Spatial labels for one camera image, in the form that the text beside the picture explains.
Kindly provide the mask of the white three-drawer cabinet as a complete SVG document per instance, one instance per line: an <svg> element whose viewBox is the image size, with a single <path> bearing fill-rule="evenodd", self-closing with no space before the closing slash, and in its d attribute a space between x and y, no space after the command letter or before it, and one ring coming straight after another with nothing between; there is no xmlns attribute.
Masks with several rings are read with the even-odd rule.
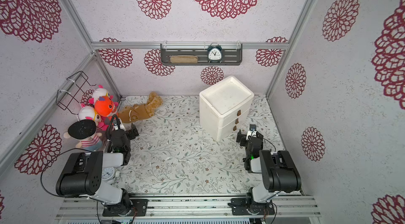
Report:
<svg viewBox="0 0 405 224"><path fill-rule="evenodd" d="M199 121L214 141L241 128L254 93L234 76L229 76L199 93Z"/></svg>

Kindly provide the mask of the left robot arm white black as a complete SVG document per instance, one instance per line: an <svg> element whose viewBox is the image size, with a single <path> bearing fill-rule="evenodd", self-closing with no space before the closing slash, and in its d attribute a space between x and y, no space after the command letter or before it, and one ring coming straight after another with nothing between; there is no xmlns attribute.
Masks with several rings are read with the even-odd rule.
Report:
<svg viewBox="0 0 405 224"><path fill-rule="evenodd" d="M139 209L130 200L124 188L113 187L110 182L119 176L118 167L126 166L131 158L130 140L139 135L134 124L131 129L115 130L114 138L128 140L123 152L72 153L63 168L55 190L62 197L84 197L102 203L105 216L135 216Z"/></svg>

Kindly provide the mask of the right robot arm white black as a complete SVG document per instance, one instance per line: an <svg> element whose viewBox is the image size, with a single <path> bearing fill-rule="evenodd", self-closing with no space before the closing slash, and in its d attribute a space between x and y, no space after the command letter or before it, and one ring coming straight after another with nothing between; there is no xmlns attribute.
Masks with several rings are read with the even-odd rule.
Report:
<svg viewBox="0 0 405 224"><path fill-rule="evenodd" d="M291 193L301 190L301 177L288 151L272 152L263 149L264 136L255 130L253 125L247 134L237 133L236 142L245 148L243 158L248 173L262 175L261 184L252 187L246 198L234 198L228 204L232 214L272 215L275 214L273 198L281 192Z"/></svg>

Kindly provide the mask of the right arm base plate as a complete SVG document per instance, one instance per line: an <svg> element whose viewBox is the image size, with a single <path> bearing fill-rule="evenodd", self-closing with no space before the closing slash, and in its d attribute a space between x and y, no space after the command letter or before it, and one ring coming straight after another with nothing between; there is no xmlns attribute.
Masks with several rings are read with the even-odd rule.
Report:
<svg viewBox="0 0 405 224"><path fill-rule="evenodd" d="M274 215L275 208L271 203L257 203L252 199L245 198L232 198L228 206L232 210L234 216L267 216Z"/></svg>

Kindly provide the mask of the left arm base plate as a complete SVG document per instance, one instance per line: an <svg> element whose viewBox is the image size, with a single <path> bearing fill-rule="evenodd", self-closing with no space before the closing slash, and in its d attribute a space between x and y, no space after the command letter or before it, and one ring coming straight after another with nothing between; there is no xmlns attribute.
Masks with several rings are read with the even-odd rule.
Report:
<svg viewBox="0 0 405 224"><path fill-rule="evenodd" d="M147 199L130 199L116 205L107 205L104 207L103 217L144 217L148 208Z"/></svg>

